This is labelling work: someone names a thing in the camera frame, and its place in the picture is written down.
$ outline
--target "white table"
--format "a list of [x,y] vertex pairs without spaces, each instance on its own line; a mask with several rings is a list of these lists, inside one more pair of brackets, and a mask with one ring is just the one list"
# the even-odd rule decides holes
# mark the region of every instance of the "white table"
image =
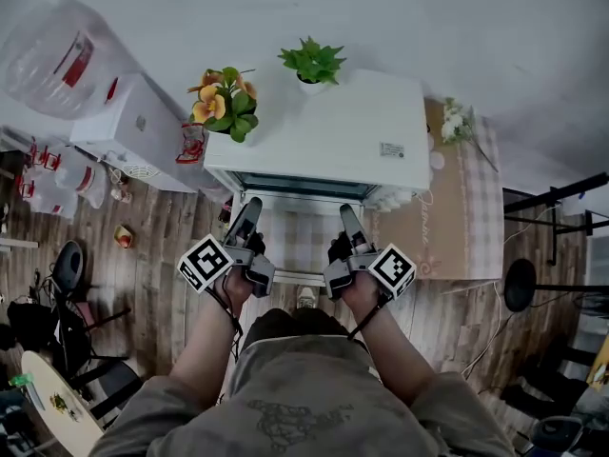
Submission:
[[[35,352],[24,352],[21,358],[21,370],[24,374],[31,374],[33,387],[43,407],[39,404],[34,405],[57,441],[74,457],[87,457],[104,434],[104,430],[83,404],[80,396],[45,359]],[[60,413],[50,404],[49,398],[53,394],[59,394],[64,400],[70,398],[68,406],[77,409],[78,421],[72,420],[67,413]],[[36,401],[32,395],[30,398],[33,402]]]

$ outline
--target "chair backrest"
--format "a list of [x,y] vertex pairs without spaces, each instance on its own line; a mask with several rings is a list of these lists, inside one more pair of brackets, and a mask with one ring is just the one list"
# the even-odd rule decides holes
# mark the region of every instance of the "chair backrest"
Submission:
[[533,427],[531,444],[539,450],[553,452],[527,455],[562,455],[573,448],[583,431],[580,419],[571,416],[551,416],[537,422]]

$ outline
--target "green object on table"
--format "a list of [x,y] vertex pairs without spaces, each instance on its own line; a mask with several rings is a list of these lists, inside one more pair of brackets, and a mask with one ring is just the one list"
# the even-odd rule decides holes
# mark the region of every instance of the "green object on table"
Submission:
[[15,387],[21,387],[33,383],[34,379],[31,374],[20,374],[10,379],[9,384]]

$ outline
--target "white microwave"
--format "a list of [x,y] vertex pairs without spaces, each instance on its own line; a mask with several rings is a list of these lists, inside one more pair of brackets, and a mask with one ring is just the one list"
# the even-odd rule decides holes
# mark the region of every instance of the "white microwave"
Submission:
[[204,167],[266,209],[339,214],[347,203],[388,211],[429,188],[429,149],[420,83],[353,70],[341,84],[307,96],[289,70],[260,87],[258,128],[237,144],[211,133]]

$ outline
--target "yellow flower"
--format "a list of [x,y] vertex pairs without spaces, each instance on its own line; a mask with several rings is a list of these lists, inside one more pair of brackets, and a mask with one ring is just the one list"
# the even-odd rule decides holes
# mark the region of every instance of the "yellow flower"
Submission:
[[199,90],[199,100],[201,101],[192,106],[192,114],[194,115],[195,122],[204,124],[211,115],[213,115],[216,120],[220,120],[225,116],[225,97],[216,94],[217,91],[218,89],[213,85],[208,85]]
[[237,87],[239,87],[241,91],[247,93],[254,100],[256,99],[256,89],[251,83],[249,83],[248,81],[244,81],[244,78],[241,74],[237,75]]
[[201,91],[202,88],[208,87],[209,85],[215,85],[216,83],[220,83],[223,77],[220,72],[216,71],[206,71],[203,76],[201,76],[201,85],[198,87],[192,87],[188,89],[188,93],[192,93],[193,91]]

